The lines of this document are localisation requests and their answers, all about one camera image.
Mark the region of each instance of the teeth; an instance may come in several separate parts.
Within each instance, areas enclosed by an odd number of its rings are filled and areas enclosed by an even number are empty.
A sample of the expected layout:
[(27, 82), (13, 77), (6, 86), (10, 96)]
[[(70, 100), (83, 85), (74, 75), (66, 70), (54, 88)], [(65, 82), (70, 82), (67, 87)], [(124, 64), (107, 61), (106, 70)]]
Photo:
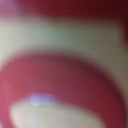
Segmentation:
[(10, 115), (16, 128), (106, 128), (98, 115), (67, 105), (18, 103)]

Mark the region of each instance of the red lip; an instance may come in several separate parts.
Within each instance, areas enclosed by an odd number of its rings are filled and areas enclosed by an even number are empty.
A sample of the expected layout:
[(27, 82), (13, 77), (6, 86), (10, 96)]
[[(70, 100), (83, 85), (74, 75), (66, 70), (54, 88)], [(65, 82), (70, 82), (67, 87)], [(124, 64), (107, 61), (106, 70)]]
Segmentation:
[(32, 16), (52, 18), (116, 19), (125, 29), (128, 41), (127, 0), (4, 0), (0, 1), (0, 16)]
[(116, 85), (90, 63), (51, 54), (22, 56), (0, 73), (0, 119), (14, 128), (9, 107), (33, 94), (52, 94), (60, 103), (88, 108), (107, 128), (126, 128), (126, 109)]

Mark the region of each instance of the lower lip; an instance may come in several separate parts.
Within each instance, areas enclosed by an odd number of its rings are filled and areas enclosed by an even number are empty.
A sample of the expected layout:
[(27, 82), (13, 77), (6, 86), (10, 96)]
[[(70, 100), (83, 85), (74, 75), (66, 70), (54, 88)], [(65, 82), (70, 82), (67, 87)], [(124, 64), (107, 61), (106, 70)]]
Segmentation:
[(27, 55), (9, 62), (0, 76), (0, 118), (5, 128), (12, 126), (12, 105), (46, 93), (55, 96), (59, 104), (98, 114), (107, 127), (126, 128), (125, 106), (115, 84), (90, 63), (54, 54)]

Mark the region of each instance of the pink lip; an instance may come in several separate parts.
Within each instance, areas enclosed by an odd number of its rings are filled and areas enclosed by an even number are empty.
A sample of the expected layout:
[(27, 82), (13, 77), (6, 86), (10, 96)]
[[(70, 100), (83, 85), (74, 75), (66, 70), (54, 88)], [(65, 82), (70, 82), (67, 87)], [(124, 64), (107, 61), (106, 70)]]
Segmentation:
[(27, 55), (10, 61), (0, 78), (0, 119), (4, 128), (14, 128), (9, 107), (33, 94), (45, 94), (45, 100), (52, 95), (52, 102), (94, 111), (107, 128), (126, 128), (126, 109), (116, 85), (90, 63), (61, 55)]
[(3, 0), (0, 16), (40, 15), (41, 17), (116, 19), (124, 26), (128, 41), (127, 0)]

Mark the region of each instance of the lip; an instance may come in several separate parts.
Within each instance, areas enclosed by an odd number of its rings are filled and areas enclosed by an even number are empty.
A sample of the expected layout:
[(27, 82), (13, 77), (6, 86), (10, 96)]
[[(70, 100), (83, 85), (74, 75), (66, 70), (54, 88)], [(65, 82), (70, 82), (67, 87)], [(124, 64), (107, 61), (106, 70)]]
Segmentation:
[(123, 98), (97, 66), (55, 54), (21, 56), (1, 71), (1, 121), (13, 128), (9, 108), (32, 94), (52, 94), (58, 103), (87, 108), (99, 114), (108, 128), (126, 128)]
[(124, 27), (124, 40), (128, 41), (127, 0), (5, 0), (0, 2), (0, 17), (41, 17), (66, 19), (116, 19)]

